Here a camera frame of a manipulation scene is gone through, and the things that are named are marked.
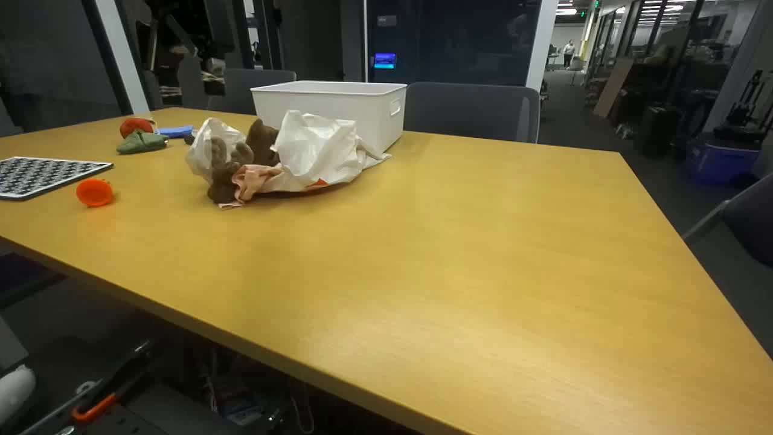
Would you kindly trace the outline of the green cloth toy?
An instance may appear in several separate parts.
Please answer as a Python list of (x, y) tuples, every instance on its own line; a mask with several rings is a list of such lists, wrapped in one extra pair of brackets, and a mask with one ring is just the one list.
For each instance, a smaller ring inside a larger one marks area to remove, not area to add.
[(165, 148), (168, 148), (168, 144), (162, 136), (135, 130), (123, 139), (123, 144), (117, 148), (117, 153), (118, 154), (138, 154), (138, 153), (156, 153), (156, 150), (165, 150)]

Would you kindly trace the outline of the blue storage bin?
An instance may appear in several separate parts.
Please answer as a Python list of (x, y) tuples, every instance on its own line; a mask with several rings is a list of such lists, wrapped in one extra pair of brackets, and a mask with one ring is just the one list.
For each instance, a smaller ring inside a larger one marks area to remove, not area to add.
[(704, 183), (729, 187), (754, 171), (758, 150), (735, 148), (715, 140), (693, 140), (688, 150), (688, 175)]

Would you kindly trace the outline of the orange plastic cup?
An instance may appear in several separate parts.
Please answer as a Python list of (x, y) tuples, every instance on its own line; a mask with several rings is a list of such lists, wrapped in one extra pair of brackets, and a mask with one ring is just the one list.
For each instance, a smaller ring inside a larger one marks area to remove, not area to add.
[(105, 208), (117, 200), (117, 193), (105, 179), (84, 179), (77, 183), (77, 200), (87, 208)]

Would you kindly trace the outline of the grey perforated tray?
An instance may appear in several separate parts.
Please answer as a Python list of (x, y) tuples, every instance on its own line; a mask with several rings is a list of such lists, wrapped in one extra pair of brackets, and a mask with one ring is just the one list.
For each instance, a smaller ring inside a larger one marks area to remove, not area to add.
[(66, 159), (66, 157), (3, 157), (0, 159), (0, 199), (28, 200), (66, 183), (111, 170), (111, 162)]

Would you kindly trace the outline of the white plastic carrier bag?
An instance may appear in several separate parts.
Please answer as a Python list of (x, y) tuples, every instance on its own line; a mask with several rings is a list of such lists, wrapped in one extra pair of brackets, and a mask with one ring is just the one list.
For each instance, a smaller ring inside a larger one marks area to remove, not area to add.
[[(359, 127), (346, 118), (324, 118), (291, 110), (275, 130), (278, 140), (273, 150), (280, 157), (280, 175), (270, 179), (257, 197), (311, 193), (344, 187), (390, 157), (390, 153), (372, 153), (361, 139)], [(250, 130), (241, 133), (221, 118), (208, 118), (198, 128), (187, 154), (187, 164), (205, 182), (205, 197), (210, 182), (214, 140), (221, 139), (234, 148), (246, 136)]]

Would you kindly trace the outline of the blue flat object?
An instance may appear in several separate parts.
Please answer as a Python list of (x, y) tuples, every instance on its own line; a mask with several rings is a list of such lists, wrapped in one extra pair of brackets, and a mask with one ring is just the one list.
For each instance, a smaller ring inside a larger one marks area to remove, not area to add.
[(187, 140), (187, 144), (193, 140), (193, 127), (165, 127), (165, 128), (158, 128), (158, 133), (171, 140)]

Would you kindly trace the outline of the white plastic basket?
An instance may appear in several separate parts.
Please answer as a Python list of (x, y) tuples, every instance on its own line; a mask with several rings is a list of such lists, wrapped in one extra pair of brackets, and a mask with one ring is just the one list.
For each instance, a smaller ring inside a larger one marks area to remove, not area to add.
[(252, 90), (253, 112), (278, 128), (291, 110), (359, 127), (372, 153), (386, 153), (403, 136), (406, 86), (293, 80)]

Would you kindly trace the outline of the brown stuffed toy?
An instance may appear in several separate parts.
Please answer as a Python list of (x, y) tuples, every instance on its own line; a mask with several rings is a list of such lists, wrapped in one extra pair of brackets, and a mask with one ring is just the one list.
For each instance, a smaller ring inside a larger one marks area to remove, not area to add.
[(257, 118), (250, 136), (229, 148), (216, 139), (210, 150), (208, 199), (214, 204), (250, 204), (270, 179), (280, 175), (273, 150), (278, 130)]

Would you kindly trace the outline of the grey chair right edge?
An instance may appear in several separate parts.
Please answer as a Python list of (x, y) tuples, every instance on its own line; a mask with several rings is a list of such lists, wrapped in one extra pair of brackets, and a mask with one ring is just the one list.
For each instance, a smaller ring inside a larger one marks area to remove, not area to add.
[(773, 351), (773, 176), (722, 188), (682, 229), (741, 325)]

